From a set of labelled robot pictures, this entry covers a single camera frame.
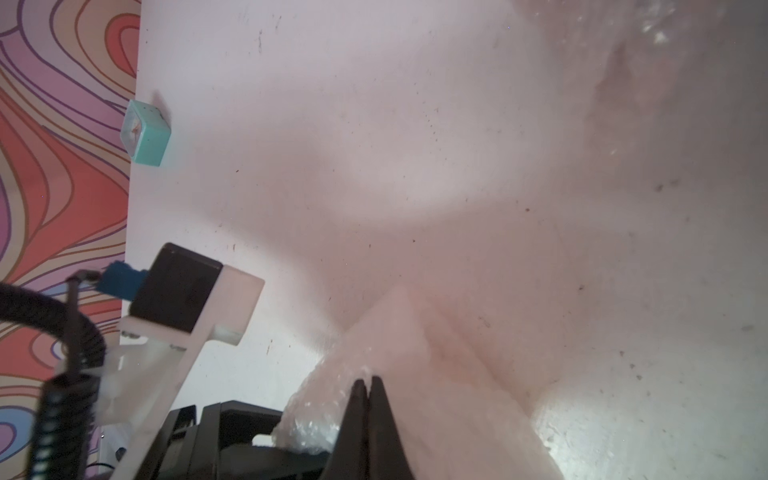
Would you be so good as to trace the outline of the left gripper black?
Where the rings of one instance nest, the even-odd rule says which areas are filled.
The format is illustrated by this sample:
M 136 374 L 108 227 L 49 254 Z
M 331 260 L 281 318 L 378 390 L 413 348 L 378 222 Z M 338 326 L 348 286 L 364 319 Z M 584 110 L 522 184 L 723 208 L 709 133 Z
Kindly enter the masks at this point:
M 194 405 L 168 413 L 137 479 L 317 479 L 329 454 L 258 446 L 282 413 L 240 401 Z

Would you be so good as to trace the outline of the clear bubble wrap sheet top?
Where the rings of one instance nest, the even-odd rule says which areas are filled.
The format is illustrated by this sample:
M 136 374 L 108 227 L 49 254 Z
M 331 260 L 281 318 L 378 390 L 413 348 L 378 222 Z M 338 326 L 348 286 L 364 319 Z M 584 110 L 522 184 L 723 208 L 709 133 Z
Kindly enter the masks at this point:
M 554 69 L 555 154 L 763 148 L 763 1 L 516 1 Z

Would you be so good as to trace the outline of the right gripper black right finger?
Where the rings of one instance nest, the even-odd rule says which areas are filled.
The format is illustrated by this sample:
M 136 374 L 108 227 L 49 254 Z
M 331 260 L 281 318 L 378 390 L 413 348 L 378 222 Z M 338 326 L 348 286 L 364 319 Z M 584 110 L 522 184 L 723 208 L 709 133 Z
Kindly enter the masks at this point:
M 383 380 L 371 379 L 367 420 L 367 478 L 414 480 L 405 455 Z

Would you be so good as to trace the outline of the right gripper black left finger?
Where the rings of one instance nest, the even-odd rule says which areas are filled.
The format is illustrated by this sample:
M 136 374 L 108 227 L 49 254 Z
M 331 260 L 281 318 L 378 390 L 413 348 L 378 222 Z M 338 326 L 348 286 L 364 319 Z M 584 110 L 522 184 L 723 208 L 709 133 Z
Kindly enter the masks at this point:
M 321 475 L 322 480 L 364 480 L 368 474 L 369 400 L 365 382 L 351 388 L 336 443 Z

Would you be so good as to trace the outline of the clear bubble wrap sheet bottom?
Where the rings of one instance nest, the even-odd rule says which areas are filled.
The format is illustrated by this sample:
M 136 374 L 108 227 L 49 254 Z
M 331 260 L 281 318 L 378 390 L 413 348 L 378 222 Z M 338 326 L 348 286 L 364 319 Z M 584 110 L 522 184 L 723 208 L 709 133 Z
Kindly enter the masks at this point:
M 418 479 L 560 479 L 513 397 L 423 292 L 391 289 L 319 361 L 272 432 L 276 446 L 330 451 L 352 385 L 382 379 Z

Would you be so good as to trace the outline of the clear bubble wrap sheet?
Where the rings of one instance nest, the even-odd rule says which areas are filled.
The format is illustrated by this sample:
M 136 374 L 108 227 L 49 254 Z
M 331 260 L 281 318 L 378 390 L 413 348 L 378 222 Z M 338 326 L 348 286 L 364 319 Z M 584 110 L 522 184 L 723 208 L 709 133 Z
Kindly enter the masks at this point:
M 560 479 L 513 397 L 423 292 L 391 289 L 319 361 L 272 432 L 276 446 L 330 451 L 352 385 L 382 379 L 418 479 Z
M 763 1 L 516 1 L 554 69 L 555 154 L 763 148 Z

